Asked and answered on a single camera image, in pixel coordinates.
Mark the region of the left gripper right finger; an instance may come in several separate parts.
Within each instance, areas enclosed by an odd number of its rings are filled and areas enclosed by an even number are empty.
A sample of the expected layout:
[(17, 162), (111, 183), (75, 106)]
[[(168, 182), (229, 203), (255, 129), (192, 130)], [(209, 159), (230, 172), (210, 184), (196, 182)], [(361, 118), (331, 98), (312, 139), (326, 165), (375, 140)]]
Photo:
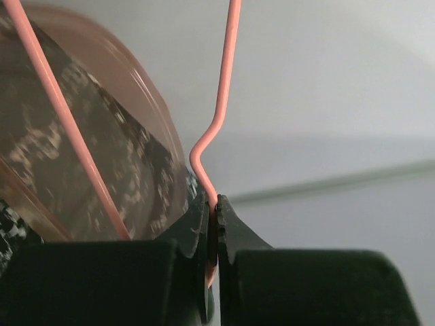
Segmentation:
[(418, 325), (398, 269), (376, 251), (276, 249), (219, 196), (223, 325)]

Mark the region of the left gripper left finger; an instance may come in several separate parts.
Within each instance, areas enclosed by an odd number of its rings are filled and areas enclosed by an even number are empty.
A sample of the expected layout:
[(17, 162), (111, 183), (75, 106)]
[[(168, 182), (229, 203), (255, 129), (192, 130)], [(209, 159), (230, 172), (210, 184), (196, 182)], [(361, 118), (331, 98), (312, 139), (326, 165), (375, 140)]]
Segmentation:
[(1, 277), (1, 324), (206, 325), (207, 226), (198, 193), (153, 240), (22, 248)]

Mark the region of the pink wire hanger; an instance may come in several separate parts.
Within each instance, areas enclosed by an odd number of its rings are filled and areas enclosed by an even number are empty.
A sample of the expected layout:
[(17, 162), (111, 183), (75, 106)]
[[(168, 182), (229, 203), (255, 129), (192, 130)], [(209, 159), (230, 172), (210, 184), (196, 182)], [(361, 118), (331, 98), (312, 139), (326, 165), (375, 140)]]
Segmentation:
[[(110, 218), (118, 236), (122, 240), (130, 240), (131, 237), (124, 225), (120, 214), (109, 195), (109, 191), (101, 177), (101, 174), (92, 159), (82, 134), (75, 123), (69, 106), (60, 90), (60, 86), (52, 72), (44, 51), (36, 37), (31, 23), (23, 9), (20, 1), (4, 1), (5, 8), (10, 15), (18, 35), (24, 45), (25, 50), (43, 84), (43, 87), (52, 103), (58, 118), (67, 133), (67, 136), (80, 160), (94, 190), (103, 204), (108, 217)], [(201, 164), (201, 154), (207, 146), (214, 140), (220, 131), (226, 116), (230, 82), (234, 62), (234, 53), (237, 42), (239, 18), (241, 12), (241, 1), (230, 1), (228, 7), (228, 17), (226, 21), (226, 32), (224, 38), (224, 48), (222, 52), (222, 63), (220, 68), (220, 80), (217, 89), (217, 99), (215, 113), (212, 122), (205, 133), (196, 142), (190, 151), (190, 165), (198, 180), (203, 186), (209, 199), (211, 215), (215, 215), (218, 204), (218, 193), (216, 192), (210, 178), (208, 177), (203, 165)]]

